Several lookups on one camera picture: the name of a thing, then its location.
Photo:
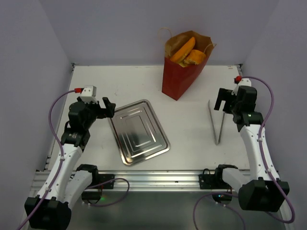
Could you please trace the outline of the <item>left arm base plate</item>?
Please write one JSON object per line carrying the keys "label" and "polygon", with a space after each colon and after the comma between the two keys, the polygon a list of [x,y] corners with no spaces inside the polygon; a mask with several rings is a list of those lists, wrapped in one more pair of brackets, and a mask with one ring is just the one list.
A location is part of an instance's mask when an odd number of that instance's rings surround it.
{"label": "left arm base plate", "polygon": [[92,179],[92,183],[87,187],[93,189],[113,189],[114,188],[114,174],[97,174]]}

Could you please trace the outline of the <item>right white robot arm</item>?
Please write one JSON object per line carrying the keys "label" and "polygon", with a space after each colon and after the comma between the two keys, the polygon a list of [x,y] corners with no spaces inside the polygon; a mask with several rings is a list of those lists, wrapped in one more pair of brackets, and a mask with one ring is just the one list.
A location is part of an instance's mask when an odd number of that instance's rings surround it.
{"label": "right white robot arm", "polygon": [[240,86],[237,92],[220,88],[214,106],[233,115],[233,122],[243,139],[250,167],[247,179],[236,166],[220,164],[214,172],[214,184],[219,188],[231,186],[238,193],[243,210],[277,212],[290,188],[281,181],[273,166],[266,144],[265,129],[261,127],[263,116],[255,111],[257,90],[251,86]]}

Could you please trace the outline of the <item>long bread loaf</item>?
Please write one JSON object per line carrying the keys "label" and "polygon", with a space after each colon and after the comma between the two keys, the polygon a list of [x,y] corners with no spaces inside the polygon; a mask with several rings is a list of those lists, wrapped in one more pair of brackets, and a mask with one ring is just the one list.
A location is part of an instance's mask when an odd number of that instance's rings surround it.
{"label": "long bread loaf", "polygon": [[185,59],[185,57],[191,52],[195,46],[195,37],[189,39],[171,58],[174,63],[179,63]]}

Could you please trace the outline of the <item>round flower bread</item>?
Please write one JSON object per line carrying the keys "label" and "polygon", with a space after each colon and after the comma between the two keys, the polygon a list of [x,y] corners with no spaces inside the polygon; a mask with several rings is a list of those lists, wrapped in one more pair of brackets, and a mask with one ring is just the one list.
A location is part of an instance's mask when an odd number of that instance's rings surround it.
{"label": "round flower bread", "polygon": [[189,65],[198,65],[206,59],[206,54],[199,50],[193,49],[183,60],[186,66]]}

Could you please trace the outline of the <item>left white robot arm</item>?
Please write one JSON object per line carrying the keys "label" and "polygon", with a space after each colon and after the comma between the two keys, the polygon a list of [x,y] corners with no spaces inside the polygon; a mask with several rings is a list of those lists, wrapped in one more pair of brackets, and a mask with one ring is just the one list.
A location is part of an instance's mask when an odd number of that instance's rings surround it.
{"label": "left white robot arm", "polygon": [[68,121],[59,141],[60,151],[48,178],[35,197],[27,198],[24,208],[30,227],[39,230],[65,230],[72,209],[86,187],[100,182],[95,165],[84,165],[71,179],[73,169],[90,138],[89,129],[97,119],[112,118],[115,103],[104,97],[102,108],[94,97],[81,96],[69,106]]}

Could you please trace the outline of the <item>red paper bag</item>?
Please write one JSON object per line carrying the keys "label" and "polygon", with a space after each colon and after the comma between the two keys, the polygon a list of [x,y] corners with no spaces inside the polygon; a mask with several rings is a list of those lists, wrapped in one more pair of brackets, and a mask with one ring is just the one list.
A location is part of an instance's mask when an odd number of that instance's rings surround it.
{"label": "red paper bag", "polygon": [[[170,33],[170,38],[165,42],[162,93],[177,101],[200,75],[216,43],[213,43],[209,36],[201,35],[195,31],[172,35],[169,28],[165,29]],[[196,40],[193,49],[204,52],[207,56],[206,59],[198,65],[189,66],[186,66],[183,61],[172,62],[170,58],[192,37],[195,37]]]}

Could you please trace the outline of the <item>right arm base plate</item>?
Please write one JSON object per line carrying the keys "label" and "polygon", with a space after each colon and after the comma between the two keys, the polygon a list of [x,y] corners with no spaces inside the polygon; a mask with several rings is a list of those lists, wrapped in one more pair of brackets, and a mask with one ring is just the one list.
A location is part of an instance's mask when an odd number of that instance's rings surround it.
{"label": "right arm base plate", "polygon": [[206,168],[198,177],[200,189],[231,189],[231,186],[222,180],[222,170],[219,168],[216,168],[214,171]]}

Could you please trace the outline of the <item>metal tongs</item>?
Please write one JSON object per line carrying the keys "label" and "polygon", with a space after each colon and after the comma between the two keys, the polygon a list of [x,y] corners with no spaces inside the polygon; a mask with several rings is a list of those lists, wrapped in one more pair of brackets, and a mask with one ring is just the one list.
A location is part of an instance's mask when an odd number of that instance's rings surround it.
{"label": "metal tongs", "polygon": [[223,136],[225,112],[218,115],[213,111],[213,106],[211,105],[211,100],[207,102],[207,109],[209,113],[209,120],[211,123],[213,140],[216,146],[220,145]]}

